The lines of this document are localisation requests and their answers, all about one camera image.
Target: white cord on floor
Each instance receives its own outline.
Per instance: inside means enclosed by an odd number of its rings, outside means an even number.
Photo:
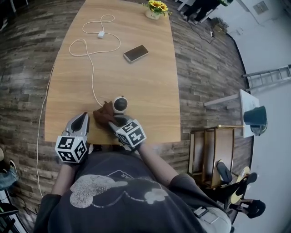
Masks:
[[[101,17],[100,21],[91,21],[91,22],[85,23],[85,24],[83,25],[83,28],[82,28],[83,32],[85,32],[85,33],[87,33],[87,34],[98,34],[98,33],[99,33],[99,31],[98,31],[98,32],[87,32],[87,31],[85,31],[85,30],[84,30],[84,26],[87,25],[87,24],[89,24],[89,23],[101,23],[102,31],[104,31],[104,26],[103,26],[102,23],[110,23],[110,22],[112,22],[112,21],[115,19],[115,17],[114,17],[113,15],[109,15],[109,16],[112,16],[112,17],[113,17],[113,20],[111,20],[111,21],[102,21],[102,18],[103,18],[104,16],[107,16],[107,15],[103,15],[103,16]],[[92,65],[92,82],[91,82],[91,83],[92,83],[92,91],[93,91],[94,98],[96,99],[97,103],[98,103],[101,107],[102,107],[103,105],[98,101],[98,99],[97,99],[97,97],[96,97],[96,95],[95,95],[95,91],[94,91],[94,86],[93,86],[93,80],[94,80],[94,65],[93,65],[93,62],[92,62],[92,59],[91,59],[90,55],[92,55],[92,54],[96,54],[96,53],[107,53],[107,52],[113,52],[113,51],[119,49],[119,47],[121,46],[121,41],[120,41],[120,39],[118,38],[118,36],[116,36],[116,35],[114,35],[114,34],[111,34],[111,33],[108,33],[108,32],[105,32],[105,34],[112,35],[112,36],[114,36],[114,37],[116,37],[116,38],[118,39],[118,41],[119,41],[119,45],[118,45],[118,47],[117,47],[116,49],[108,50],[108,51],[96,51],[96,52],[89,53],[89,52],[88,52],[88,47],[87,47],[86,40],[85,40],[85,39],[82,39],[82,38],[75,40],[75,41],[70,45],[70,47],[69,47],[69,53],[70,53],[72,56],[88,56],[88,57],[89,57],[89,59],[90,59],[90,61],[91,61],[91,65]],[[83,42],[85,43],[85,46],[86,46],[86,52],[87,52],[87,53],[85,53],[85,54],[73,54],[73,53],[71,52],[71,46],[72,46],[75,42],[77,42],[77,41],[83,41]]]
[[[111,20],[111,21],[102,21],[102,18],[103,18],[104,16],[107,16],[107,15],[103,15],[103,16],[101,17],[100,21],[91,21],[91,22],[85,23],[85,24],[83,25],[83,28],[82,28],[83,32],[85,32],[85,33],[87,33],[87,34],[98,34],[98,33],[99,33],[99,31],[98,31],[98,32],[87,32],[87,31],[85,31],[85,30],[84,30],[84,26],[87,25],[87,24],[89,24],[89,23],[101,23],[102,31],[104,31],[104,26],[103,26],[102,23],[110,23],[110,22],[112,22],[112,21],[115,19],[115,17],[114,17],[113,15],[109,15],[109,16],[112,16],[112,17],[113,17],[113,20]],[[75,40],[75,41],[70,45],[70,47],[69,47],[69,53],[70,53],[72,56],[88,56],[88,57],[89,57],[89,59],[90,59],[90,61],[91,61],[91,65],[92,65],[92,70],[93,70],[93,71],[92,71],[92,91],[93,91],[94,98],[96,99],[97,103],[98,103],[101,107],[102,107],[103,105],[100,104],[100,102],[98,101],[98,99],[97,99],[97,97],[96,97],[96,95],[95,95],[95,92],[94,92],[94,87],[93,87],[94,65],[93,65],[93,61],[92,61],[90,55],[92,55],[92,54],[96,54],[96,53],[107,53],[107,52],[113,52],[113,51],[119,49],[119,47],[121,46],[121,41],[120,41],[120,39],[119,39],[116,35],[111,34],[111,33],[107,33],[107,32],[105,32],[105,34],[112,35],[112,36],[114,36],[114,37],[116,37],[116,38],[118,39],[118,41],[119,41],[119,46],[118,46],[116,49],[109,50],[109,51],[96,51],[96,52],[89,53],[89,52],[88,52],[87,43],[86,43],[86,40],[85,40],[85,39],[77,39],[77,40]],[[71,53],[71,51],[70,51],[71,46],[72,46],[75,42],[77,42],[77,41],[84,41],[85,46],[86,46],[86,52],[87,52],[86,54],[79,54],[79,55],[78,55],[78,54],[73,54],[73,53]],[[45,100],[46,100],[46,98],[47,98],[47,93],[48,93],[48,90],[49,90],[49,85],[50,85],[51,75],[52,75],[52,72],[53,72],[53,70],[54,70],[54,67],[55,67],[55,62],[54,62],[53,68],[51,69],[51,72],[50,72],[50,79],[49,79],[49,82],[48,82],[47,87],[46,87],[45,98],[44,98],[44,101],[43,101],[42,106],[41,106],[41,111],[40,111],[40,120],[41,120],[41,115],[42,115],[42,111],[43,111],[43,108],[44,108]],[[39,177],[39,174],[38,174],[38,142],[39,142],[39,137],[40,137],[40,120],[39,120],[39,122],[38,122],[38,133],[37,133],[37,144],[36,144],[36,173],[37,173],[38,188],[40,189],[40,194],[41,194],[41,196],[43,197],[42,192],[41,192],[41,188],[40,188],[40,177]]]

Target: yellow flower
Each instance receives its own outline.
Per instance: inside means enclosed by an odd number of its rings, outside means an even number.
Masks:
[[[150,5],[154,6],[154,7],[160,7],[161,2],[160,1],[150,1],[149,2]]]
[[[161,3],[160,8],[162,9],[162,11],[167,11],[168,7],[165,3]]]

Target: white plug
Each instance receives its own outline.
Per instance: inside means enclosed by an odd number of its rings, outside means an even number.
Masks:
[[[104,31],[100,31],[98,33],[98,38],[102,39],[104,37],[105,32]]]

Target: power cord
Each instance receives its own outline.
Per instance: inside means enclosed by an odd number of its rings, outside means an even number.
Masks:
[[[8,195],[7,197],[5,197],[4,199],[2,199],[2,200],[0,200],[0,201],[3,201],[3,200],[5,200],[5,199],[7,199],[8,197],[12,197],[12,198],[18,197],[18,198],[20,198],[20,199],[23,201],[23,203],[24,203],[24,207],[23,207],[23,209],[24,209],[24,211],[27,213],[27,215],[30,215],[30,212],[33,213],[33,214],[35,214],[35,215],[38,214],[36,208],[35,208],[35,212],[33,212],[31,209],[27,208],[27,207],[26,207],[26,202],[25,202],[25,200],[24,200],[21,196],[18,196],[18,195],[16,195],[16,194],[13,193],[13,192],[9,193],[9,195]]]
[[[192,28],[192,25],[189,23],[189,21],[187,21],[187,23],[190,25],[191,29],[192,29],[195,33],[197,33],[198,36],[199,36],[203,41],[206,41],[208,44],[211,44],[211,43],[215,40],[215,36],[214,36],[214,38],[213,38],[210,42],[209,42],[208,40],[202,38],[201,35],[200,35],[197,31],[195,31],[195,30]]]
[[[93,65],[93,62],[92,62],[92,59],[90,57],[90,55],[92,54],[96,54],[96,53],[107,53],[107,52],[113,52],[117,49],[119,49],[119,47],[121,46],[121,41],[120,39],[118,38],[118,36],[112,34],[112,33],[108,33],[108,32],[104,32],[104,26],[103,26],[103,23],[110,23],[112,21],[114,21],[115,17],[113,15],[108,15],[108,16],[112,16],[113,19],[110,20],[110,21],[102,21],[102,18],[104,16],[107,16],[107,15],[103,15],[101,18],[100,18],[100,21],[91,21],[91,22],[88,22],[88,23],[85,23],[82,27],[82,30],[83,32],[87,33],[87,34],[98,34],[98,37],[99,38],[103,38],[103,35],[104,34],[109,34],[109,35],[112,35],[114,37],[116,37],[119,41],[119,45],[116,49],[113,49],[113,50],[110,50],[110,51],[96,51],[96,52],[92,52],[92,53],[89,53],[88,52],[88,47],[87,47],[87,43],[86,43],[86,40],[85,39],[77,39],[75,40],[69,47],[69,53],[72,55],[72,56],[76,56],[76,57],[79,57],[79,56],[88,56],[90,61],[91,61],[91,65],[92,65],[92,91],[93,91],[93,95],[94,95],[94,98],[96,99],[97,103],[102,107],[103,105],[98,101],[96,95],[95,95],[95,92],[94,92],[94,87],[93,87],[93,80],[94,80],[94,65]],[[84,30],[84,27],[85,25],[87,24],[90,24],[90,23],[101,23],[101,26],[102,26],[102,31],[99,31],[99,32],[87,32]],[[77,42],[77,41],[83,41],[85,43],[85,46],[86,46],[86,52],[85,54],[73,54],[71,53],[70,49],[71,49],[71,46]],[[45,92],[45,98],[44,98],[44,101],[42,102],[42,106],[41,106],[41,111],[40,111],[40,119],[39,119],[39,122],[38,122],[38,132],[37,132],[37,143],[36,143],[36,173],[37,173],[37,183],[38,183],[38,188],[40,190],[40,194],[41,196],[43,197],[42,195],[42,192],[41,192],[41,188],[40,188],[40,177],[39,177],[39,173],[38,173],[38,144],[39,144],[39,138],[40,138],[40,120],[41,120],[41,115],[42,115],[42,112],[43,112],[43,108],[44,108],[44,104],[45,104],[45,101],[46,101],[46,98],[47,98],[47,93],[48,93],[48,90],[49,90],[49,86],[50,86],[50,81],[51,81],[51,75],[52,75],[52,72],[54,70],[54,67],[55,67],[55,62],[54,62],[54,65],[51,69],[51,72],[50,72],[50,79],[49,79],[49,82],[47,84],[47,87],[46,87],[46,92]]]

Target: gray wood plank floor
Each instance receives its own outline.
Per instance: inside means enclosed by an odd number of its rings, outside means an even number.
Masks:
[[[208,44],[181,19],[179,3],[165,1],[170,17],[178,72],[181,142],[155,145],[159,154],[178,172],[186,172],[189,133],[193,128],[239,123],[237,110],[222,106],[205,109],[203,102],[245,89],[240,78],[242,65],[233,41],[216,33]],[[38,0],[20,9],[17,17],[0,32],[0,146],[5,161],[14,160],[20,180],[11,191],[21,196],[28,208],[38,208],[41,196],[36,175],[38,119],[46,86],[65,34],[82,6],[82,0]],[[211,41],[208,22],[193,29]],[[249,165],[251,138],[237,137],[234,171]],[[44,141],[44,112],[40,124],[39,174],[44,194],[49,193],[59,170],[54,144]],[[13,199],[20,218],[32,231],[35,215],[23,211],[23,201]]]

